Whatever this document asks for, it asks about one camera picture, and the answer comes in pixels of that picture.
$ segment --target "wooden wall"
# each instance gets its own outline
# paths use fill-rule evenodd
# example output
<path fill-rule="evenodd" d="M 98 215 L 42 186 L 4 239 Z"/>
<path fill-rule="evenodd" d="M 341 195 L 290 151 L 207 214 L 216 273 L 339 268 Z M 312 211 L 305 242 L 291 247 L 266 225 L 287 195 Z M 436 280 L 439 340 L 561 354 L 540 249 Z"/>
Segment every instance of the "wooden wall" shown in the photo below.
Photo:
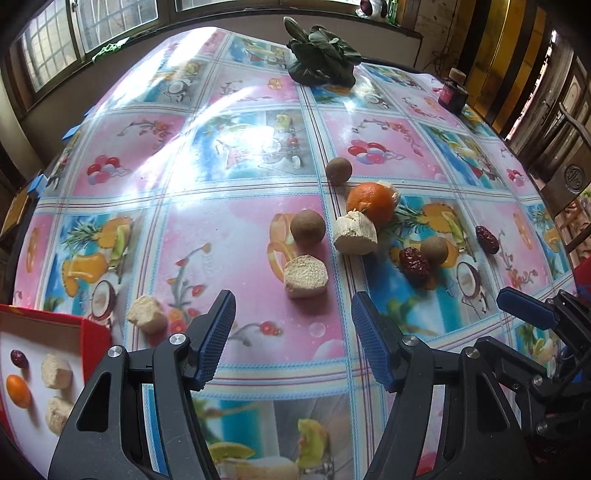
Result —
<path fill-rule="evenodd" d="M 468 103 L 502 137 L 534 89 L 552 27 L 536 0 L 462 0 L 450 53 Z"/>

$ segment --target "metal screw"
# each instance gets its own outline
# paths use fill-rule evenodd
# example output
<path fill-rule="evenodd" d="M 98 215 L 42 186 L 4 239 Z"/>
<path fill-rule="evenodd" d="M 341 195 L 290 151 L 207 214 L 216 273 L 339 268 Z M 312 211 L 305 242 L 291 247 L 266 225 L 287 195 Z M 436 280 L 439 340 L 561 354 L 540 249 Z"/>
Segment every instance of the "metal screw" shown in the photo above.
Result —
<path fill-rule="evenodd" d="M 474 347 L 469 346 L 468 348 L 466 348 L 466 355 L 469 358 L 479 358 L 480 352 L 478 350 L 476 350 Z"/>
<path fill-rule="evenodd" d="M 185 337 L 185 335 L 183 333 L 175 333 L 174 335 L 171 335 L 170 336 L 170 338 L 168 339 L 168 341 L 170 343 L 172 343 L 173 345 L 180 345 L 186 339 L 187 339 L 187 337 Z"/>
<path fill-rule="evenodd" d="M 402 342 L 404 345 L 415 346 L 418 345 L 418 338 L 414 335 L 405 335 L 402 337 Z"/>
<path fill-rule="evenodd" d="M 545 420 L 542 420 L 540 423 L 538 423 L 538 426 L 535 428 L 535 430 L 539 435 L 543 435 L 546 433 L 546 430 L 548 430 L 548 424 Z"/>
<path fill-rule="evenodd" d="M 119 345 L 112 346 L 107 351 L 107 355 L 109 355 L 111 358 L 116 358 L 119 355 L 121 355 L 122 353 L 123 353 L 123 347 L 119 346 Z"/>

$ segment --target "orange fruit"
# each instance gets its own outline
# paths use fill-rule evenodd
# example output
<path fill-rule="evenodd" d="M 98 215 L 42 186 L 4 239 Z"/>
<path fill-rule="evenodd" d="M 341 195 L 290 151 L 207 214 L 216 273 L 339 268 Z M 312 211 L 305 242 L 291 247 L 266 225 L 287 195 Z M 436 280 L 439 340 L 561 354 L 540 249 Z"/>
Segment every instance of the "orange fruit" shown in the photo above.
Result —
<path fill-rule="evenodd" d="M 31 391 L 25 381 L 18 375 L 8 375 L 6 377 L 6 391 L 17 407 L 28 408 L 31 404 Z"/>
<path fill-rule="evenodd" d="M 357 210 L 363 213 L 376 228 L 391 220 L 395 208 L 392 191 L 372 181 L 361 183 L 351 190 L 346 206 L 348 212 Z"/>

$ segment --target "patterned tablecloth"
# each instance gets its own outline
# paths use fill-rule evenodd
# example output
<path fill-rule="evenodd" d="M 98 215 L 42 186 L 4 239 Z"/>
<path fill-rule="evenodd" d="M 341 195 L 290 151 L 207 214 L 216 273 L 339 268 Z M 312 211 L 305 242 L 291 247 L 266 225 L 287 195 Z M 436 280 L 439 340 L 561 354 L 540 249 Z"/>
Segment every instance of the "patterned tablecloth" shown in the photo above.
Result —
<path fill-rule="evenodd" d="M 222 462 L 223 476 L 243 476 L 247 465 L 260 479 L 361 479 L 392 395 L 363 357 L 354 292 L 368 290 L 433 347 L 460 351 L 492 335 L 551 370 L 555 339 L 500 312 L 496 294 L 513 286 L 543 299 L 574 282 L 519 162 L 469 108 L 458 118 L 439 106 L 438 80 L 363 64 L 351 91 L 307 88 L 288 76 L 289 57 L 284 46 L 208 27 L 169 38 L 135 65 L 58 161 L 25 239 L 14 303 L 99 317 L 113 307 L 113 341 L 141 349 L 164 334 L 126 322 L 136 297 L 162 302 L 170 333 L 232 290 L 236 321 L 220 366 L 194 396 L 208 443 L 242 444 L 225 453 L 249 457 Z M 324 174 L 336 156 L 353 164 L 350 186 L 389 180 L 402 194 L 376 254 L 343 258 L 330 241 L 345 213 L 346 188 L 329 187 Z M 330 281 L 325 295 L 292 301 L 282 268 L 301 253 L 289 225 L 304 208 L 326 219 L 309 253 Z M 498 237 L 494 257 L 478 247 L 476 225 Z M 415 290 L 398 251 L 431 235 L 447 241 L 449 256 Z M 152 462 L 165 471 L 145 390 Z M 442 393 L 420 469 L 435 455 Z"/>

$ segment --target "bottle cap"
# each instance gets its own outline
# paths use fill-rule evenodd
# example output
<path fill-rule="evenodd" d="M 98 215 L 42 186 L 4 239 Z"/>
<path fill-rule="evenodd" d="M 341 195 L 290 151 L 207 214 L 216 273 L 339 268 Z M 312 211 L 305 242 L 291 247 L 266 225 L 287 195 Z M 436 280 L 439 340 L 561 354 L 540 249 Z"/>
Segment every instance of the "bottle cap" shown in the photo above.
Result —
<path fill-rule="evenodd" d="M 449 78 L 460 85 L 464 85 L 466 81 L 466 74 L 464 72 L 460 72 L 458 69 L 451 69 L 449 71 Z"/>

